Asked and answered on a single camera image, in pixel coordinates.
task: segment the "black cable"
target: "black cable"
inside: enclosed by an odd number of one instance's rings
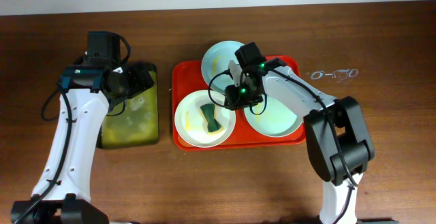
[[[221,104],[217,103],[217,102],[212,98],[212,95],[211,95],[211,86],[212,86],[213,80],[215,80],[215,78],[218,78],[218,77],[220,77],[221,75],[224,75],[224,74],[229,74],[229,72],[230,72],[229,70],[225,70],[225,71],[223,71],[223,72],[221,72],[221,73],[215,75],[215,76],[212,78],[212,80],[209,82],[209,85],[208,85],[208,87],[207,87],[207,93],[209,94],[209,99],[211,99],[211,101],[212,101],[215,105],[217,105],[217,106],[219,106],[219,107],[222,107],[222,108],[227,108],[227,109],[229,108],[228,106],[221,105]]]
[[[340,213],[340,215],[338,216],[338,218],[336,218],[336,221],[334,221],[333,224],[337,224],[337,223],[342,219],[342,217],[345,215],[345,213],[347,212],[347,209],[348,209],[349,203],[350,203],[350,201],[351,201],[351,199],[352,199],[352,193],[353,193],[353,190],[354,190],[354,187],[353,187],[352,185],[349,185],[349,186],[348,186],[347,199],[345,200],[345,205],[344,205],[344,207],[343,207],[343,209],[342,209],[342,212]]]
[[[295,84],[301,86],[303,89],[305,89],[307,92],[309,92],[309,94],[311,94],[311,96],[313,96],[313,98],[315,98],[316,101],[321,105],[322,109],[324,110],[324,114],[326,115],[326,118],[327,118],[328,124],[329,124],[329,126],[330,126],[330,129],[331,129],[331,131],[332,131],[332,135],[333,135],[333,138],[334,138],[334,143],[336,144],[336,149],[338,150],[338,156],[339,156],[339,158],[340,158],[340,160],[341,160],[342,167],[343,167],[343,169],[344,169],[344,171],[345,171],[345,174],[347,175],[347,177],[349,178],[349,180],[351,181],[351,183],[352,183],[355,187],[358,187],[357,182],[353,179],[353,176],[352,176],[352,174],[351,174],[351,172],[350,172],[350,170],[349,170],[349,168],[348,168],[347,162],[345,162],[345,157],[343,156],[343,152],[342,152],[342,149],[341,149],[341,145],[339,144],[338,135],[337,135],[337,133],[336,133],[336,130],[334,129],[334,123],[333,123],[331,117],[328,115],[328,111],[327,111],[326,104],[324,104],[324,102],[321,100],[320,96],[319,96],[319,95],[316,95],[316,94],[315,94],[311,89],[309,89],[309,88],[308,88],[307,86],[305,86],[303,83],[301,83],[301,82],[299,82],[299,81],[297,81],[297,80],[291,78],[290,76],[287,76],[287,75],[285,75],[285,74],[282,74],[281,72],[279,72],[279,71],[277,71],[277,70],[275,70],[275,69],[271,69],[271,68],[267,68],[267,69],[268,69],[269,71],[272,71],[272,72],[274,72],[274,73],[276,73],[276,74],[278,74],[278,75],[280,75],[280,76],[286,78],[287,80],[289,80],[289,81],[291,81],[291,82],[294,82]]]
[[[251,112],[252,114],[254,114],[254,115],[261,115],[261,114],[263,114],[263,113],[265,112],[265,110],[266,110],[266,104],[268,103],[268,96],[267,96],[266,94],[264,94],[264,96],[265,96],[265,105],[264,105],[264,109],[263,109],[259,114],[256,114],[256,113],[253,112],[253,104],[251,103],[251,104],[250,104],[250,112]]]
[[[42,118],[42,120],[43,121],[47,121],[47,122],[50,122],[50,121],[55,121],[55,120],[57,120],[58,118],[59,118],[59,116],[54,116],[54,117],[52,117],[52,118],[46,118],[45,116],[44,116],[44,113],[45,113],[45,111],[46,111],[46,108],[47,108],[47,105],[50,103],[50,101],[53,99],[53,97],[57,94],[59,92],[59,89],[56,89],[48,98],[47,98],[47,100],[46,100],[46,102],[44,102],[44,105],[42,106],[42,108],[41,108],[41,118]]]
[[[69,139],[71,137],[71,131],[72,131],[72,127],[73,127],[73,114],[72,114],[72,110],[71,110],[71,106],[69,104],[68,101],[68,97],[65,94],[65,91],[63,91],[62,86],[57,83],[58,86],[58,90],[62,95],[62,98],[65,102],[65,106],[67,107],[67,114],[68,114],[68,118],[67,118],[67,134],[65,136],[65,143],[63,146],[63,151],[62,151],[62,155],[61,155],[61,160],[59,161],[56,173],[54,174],[53,180],[50,181],[47,189],[38,197],[37,200],[35,200],[29,207],[27,207],[27,209],[21,213],[18,218],[15,220],[14,224],[19,224],[28,214],[30,214],[30,212],[48,195],[48,193],[53,189],[53,187],[57,184],[57,180],[59,178],[59,176],[61,175],[62,172],[62,168],[63,168],[63,164],[65,163],[65,158],[67,157],[67,151],[68,151],[68,145],[69,145]]]
[[[121,66],[122,66],[122,65],[126,64],[126,62],[129,60],[131,49],[130,49],[129,42],[127,42],[127,40],[123,36],[121,36],[119,34],[117,34],[117,35],[119,36],[120,40],[125,44],[125,47],[127,49],[127,55],[121,61]]]
[[[121,112],[117,113],[117,114],[108,114],[107,116],[118,116],[121,115],[124,111],[125,111],[125,107],[127,106],[126,101],[123,101],[123,109],[121,110]]]

